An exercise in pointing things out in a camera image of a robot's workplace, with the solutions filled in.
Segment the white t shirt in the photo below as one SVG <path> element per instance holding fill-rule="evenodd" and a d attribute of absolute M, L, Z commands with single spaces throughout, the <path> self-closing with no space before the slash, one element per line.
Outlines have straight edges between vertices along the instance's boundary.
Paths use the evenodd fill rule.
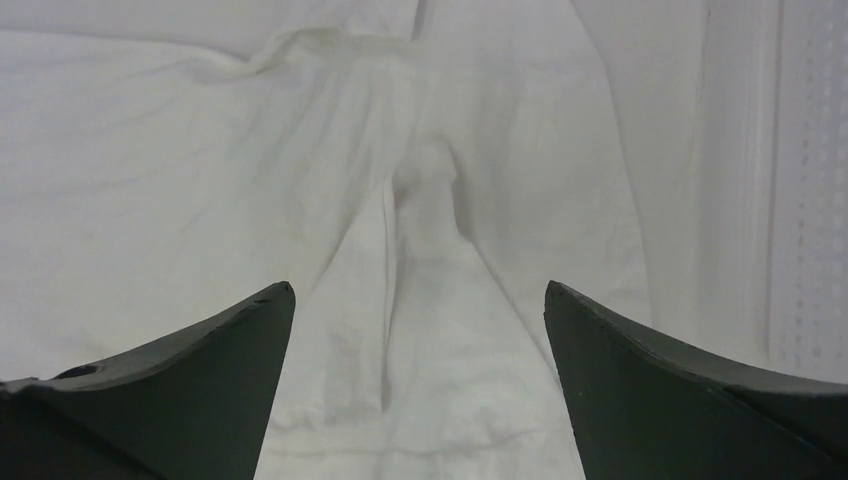
<path fill-rule="evenodd" d="M 278 280 L 260 479 L 580 479 L 558 280 L 655 319 L 698 1 L 303 1 L 257 52 L 1 31 L 1 376 Z"/>

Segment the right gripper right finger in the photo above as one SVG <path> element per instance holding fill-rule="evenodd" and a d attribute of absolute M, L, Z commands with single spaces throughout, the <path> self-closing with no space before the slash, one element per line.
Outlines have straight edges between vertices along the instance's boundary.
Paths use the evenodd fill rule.
<path fill-rule="evenodd" d="M 743 364 L 556 281 L 544 322 L 589 479 L 843 479 L 847 388 Z"/>

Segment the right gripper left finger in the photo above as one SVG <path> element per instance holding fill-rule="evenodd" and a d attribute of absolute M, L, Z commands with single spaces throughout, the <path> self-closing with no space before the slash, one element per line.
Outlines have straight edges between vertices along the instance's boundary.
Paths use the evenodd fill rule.
<path fill-rule="evenodd" d="M 278 282 L 126 352 L 1 386 L 5 479 L 250 479 L 291 334 Z"/>

